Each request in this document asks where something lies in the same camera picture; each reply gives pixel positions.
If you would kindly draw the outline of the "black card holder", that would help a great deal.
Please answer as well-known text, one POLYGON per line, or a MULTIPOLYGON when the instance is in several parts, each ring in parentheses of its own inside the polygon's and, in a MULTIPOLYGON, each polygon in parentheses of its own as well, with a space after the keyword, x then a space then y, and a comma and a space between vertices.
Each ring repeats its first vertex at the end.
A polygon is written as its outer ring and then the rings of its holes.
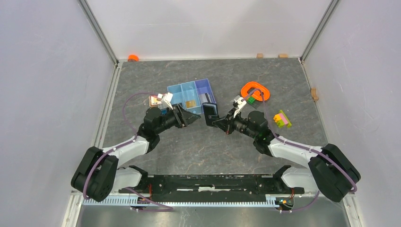
POLYGON ((216 103, 205 102, 202 104, 206 125, 216 127, 213 123, 220 118, 216 103))

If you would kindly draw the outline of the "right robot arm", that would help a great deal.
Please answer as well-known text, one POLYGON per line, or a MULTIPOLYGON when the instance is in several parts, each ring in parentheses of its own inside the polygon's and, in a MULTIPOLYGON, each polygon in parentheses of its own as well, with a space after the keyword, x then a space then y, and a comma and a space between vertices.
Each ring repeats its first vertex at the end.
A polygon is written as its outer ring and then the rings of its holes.
POLYGON ((269 122, 260 111, 252 111, 247 118, 230 111, 225 117, 213 116, 211 125, 227 135, 238 131, 253 139, 253 145, 261 154, 290 160, 307 168, 308 179, 302 180, 298 169, 290 167, 274 178, 273 187, 279 193, 291 187, 311 187, 319 190, 334 202, 340 202, 349 192, 357 190, 359 171, 334 144, 324 147, 294 142, 273 133, 269 122))

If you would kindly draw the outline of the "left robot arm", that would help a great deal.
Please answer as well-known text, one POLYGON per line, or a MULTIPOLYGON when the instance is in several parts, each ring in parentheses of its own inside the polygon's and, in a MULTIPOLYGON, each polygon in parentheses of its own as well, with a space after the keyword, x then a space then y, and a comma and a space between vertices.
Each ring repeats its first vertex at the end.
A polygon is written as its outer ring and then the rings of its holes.
POLYGON ((200 118, 199 114, 186 111, 178 104, 166 114, 157 107, 149 108, 132 138, 108 148, 88 148, 71 179, 71 186, 82 192, 84 199, 97 202, 103 201, 110 192, 125 187, 144 192, 148 188, 148 179, 139 170, 122 168, 122 165, 151 152, 160 142, 162 132, 172 127, 187 127, 200 118))

